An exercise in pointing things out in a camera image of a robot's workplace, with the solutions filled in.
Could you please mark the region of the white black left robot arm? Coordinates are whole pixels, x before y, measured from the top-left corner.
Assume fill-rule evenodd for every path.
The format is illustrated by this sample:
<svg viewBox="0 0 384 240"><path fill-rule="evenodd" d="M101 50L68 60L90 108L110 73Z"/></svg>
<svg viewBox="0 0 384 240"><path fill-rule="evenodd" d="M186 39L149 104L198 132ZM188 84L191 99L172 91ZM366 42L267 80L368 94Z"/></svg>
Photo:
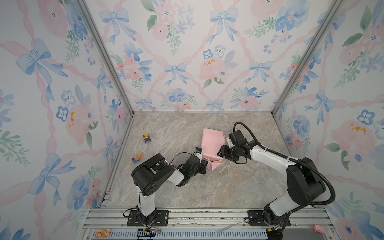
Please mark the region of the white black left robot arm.
<svg viewBox="0 0 384 240"><path fill-rule="evenodd" d="M139 212L148 217L156 211L155 192L167 181L177 187L186 185L197 174L207 172L208 161L202 155L194 153L180 166L167 162L161 154L156 154L137 166L132 172L132 178L139 192Z"/></svg>

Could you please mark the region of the purple pink wrapping paper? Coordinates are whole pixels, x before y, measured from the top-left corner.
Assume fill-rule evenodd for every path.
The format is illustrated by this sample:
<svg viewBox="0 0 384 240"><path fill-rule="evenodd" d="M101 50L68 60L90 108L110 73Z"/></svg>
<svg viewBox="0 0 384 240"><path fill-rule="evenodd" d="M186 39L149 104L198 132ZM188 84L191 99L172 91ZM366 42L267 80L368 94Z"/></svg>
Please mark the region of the purple pink wrapping paper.
<svg viewBox="0 0 384 240"><path fill-rule="evenodd" d="M216 169L224 158L218 155L221 147L225 144L225 138L222 131L204 129L201 148L203 150L203 160L208 161L208 171Z"/></svg>

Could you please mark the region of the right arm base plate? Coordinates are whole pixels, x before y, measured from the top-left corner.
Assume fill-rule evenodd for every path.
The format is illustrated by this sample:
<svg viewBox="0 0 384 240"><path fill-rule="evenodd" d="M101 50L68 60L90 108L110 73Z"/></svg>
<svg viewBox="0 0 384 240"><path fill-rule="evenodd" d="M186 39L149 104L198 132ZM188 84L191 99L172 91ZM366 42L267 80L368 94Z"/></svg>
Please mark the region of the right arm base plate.
<svg viewBox="0 0 384 240"><path fill-rule="evenodd" d="M244 218L244 222L252 227L290 227L291 222L286 216L287 214L276 217L274 214L265 213L265 210L250 210L247 211L247 217Z"/></svg>

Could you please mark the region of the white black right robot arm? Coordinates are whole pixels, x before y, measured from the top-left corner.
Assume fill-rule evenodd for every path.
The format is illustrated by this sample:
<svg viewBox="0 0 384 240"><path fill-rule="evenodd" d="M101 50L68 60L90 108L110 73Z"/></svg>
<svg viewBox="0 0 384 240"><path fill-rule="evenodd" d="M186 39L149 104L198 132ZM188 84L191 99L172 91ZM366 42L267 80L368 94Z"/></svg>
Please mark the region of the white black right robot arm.
<svg viewBox="0 0 384 240"><path fill-rule="evenodd" d="M312 160L307 158L299 160L252 144L241 147L223 145L218 156L234 163L239 161L239 157L245 157L263 163L286 177L286 192L264 207L262 220L269 226L287 218L288 213L311 205L327 190L325 180L320 177Z"/></svg>

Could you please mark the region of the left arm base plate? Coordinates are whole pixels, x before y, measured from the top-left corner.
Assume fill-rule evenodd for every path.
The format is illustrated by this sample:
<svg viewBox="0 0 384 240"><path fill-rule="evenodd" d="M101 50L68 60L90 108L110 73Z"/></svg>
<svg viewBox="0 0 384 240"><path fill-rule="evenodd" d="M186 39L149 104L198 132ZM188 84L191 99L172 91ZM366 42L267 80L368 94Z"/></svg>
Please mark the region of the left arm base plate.
<svg viewBox="0 0 384 240"><path fill-rule="evenodd" d="M123 216L128 219L128 227L166 227L169 222L168 210L155 210L153 213L145 217L139 210L130 210L129 215Z"/></svg>

